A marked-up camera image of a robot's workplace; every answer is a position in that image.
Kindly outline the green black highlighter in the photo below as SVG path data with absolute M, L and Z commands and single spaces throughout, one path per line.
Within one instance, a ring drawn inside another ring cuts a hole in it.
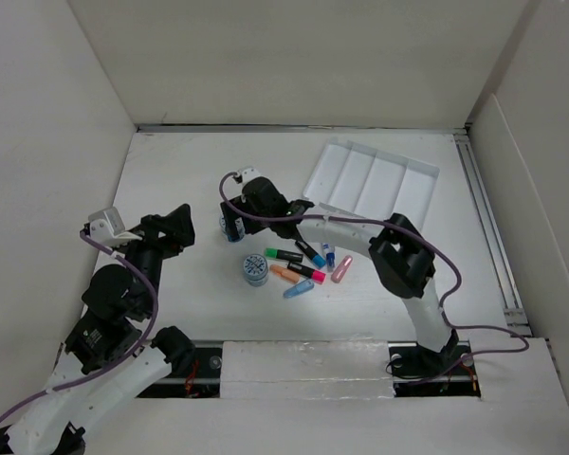
M 272 260 L 287 261 L 293 263 L 301 263 L 303 261 L 303 254 L 278 248 L 266 248 L 265 256 Z

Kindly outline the orange eraser cap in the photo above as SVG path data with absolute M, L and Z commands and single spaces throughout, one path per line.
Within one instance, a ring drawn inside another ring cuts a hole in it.
M 279 266 L 276 264 L 272 264 L 269 267 L 269 271 L 271 273 L 273 273 L 274 275 L 278 276 L 279 278 L 281 278 L 287 282 L 293 283 L 293 284 L 298 283 L 300 280 L 300 275 L 298 273 L 296 273 L 296 272 L 294 272 L 294 271 L 292 271 L 286 267 L 282 267 L 282 266 Z

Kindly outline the blue black highlighter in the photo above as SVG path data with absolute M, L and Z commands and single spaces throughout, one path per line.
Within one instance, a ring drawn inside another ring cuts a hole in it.
M 318 269 L 322 269 L 326 266 L 326 260 L 322 255 L 305 241 L 296 241 L 295 246 Z

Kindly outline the pink black highlighter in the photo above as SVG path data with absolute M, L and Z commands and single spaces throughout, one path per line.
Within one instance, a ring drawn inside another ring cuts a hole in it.
M 288 263 L 286 268 L 319 284 L 323 284 L 326 278 L 323 272 L 300 263 Z

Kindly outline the white blue glue tube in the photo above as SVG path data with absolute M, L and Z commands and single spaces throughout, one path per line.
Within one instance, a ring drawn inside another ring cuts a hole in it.
M 333 272 L 336 268 L 336 249 L 330 243 L 322 243 L 321 248 L 326 262 L 327 271 Z

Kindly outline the pink eraser cap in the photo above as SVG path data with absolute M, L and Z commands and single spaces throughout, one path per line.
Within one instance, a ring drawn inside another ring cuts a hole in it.
M 350 255 L 346 255 L 332 272 L 331 281 L 334 283 L 340 283 L 344 278 L 344 276 L 346 275 L 347 271 L 349 270 L 352 262 L 353 262 L 353 257 Z

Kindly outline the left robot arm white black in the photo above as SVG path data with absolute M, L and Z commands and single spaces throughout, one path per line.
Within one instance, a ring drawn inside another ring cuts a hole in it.
M 195 240 L 191 208 L 126 228 L 116 208 L 89 216 L 81 239 L 112 258 L 82 294 L 43 390 L 0 416 L 0 454 L 82 454 L 93 430 L 158 379 L 186 373 L 195 346 L 177 327 L 153 330 L 165 260 Z

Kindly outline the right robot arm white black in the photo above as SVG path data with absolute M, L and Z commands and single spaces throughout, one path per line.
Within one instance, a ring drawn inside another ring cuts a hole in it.
M 435 290 L 434 260 L 439 251 L 402 214 L 387 220 L 349 217 L 305 200 L 287 200 L 266 177 L 247 168 L 225 176 L 241 187 L 220 204 L 225 232 L 232 240 L 269 229 L 277 236 L 326 242 L 369 258 L 381 285 L 400 298 L 416 332 L 412 364 L 422 379 L 453 369 L 459 337 L 444 316 Z

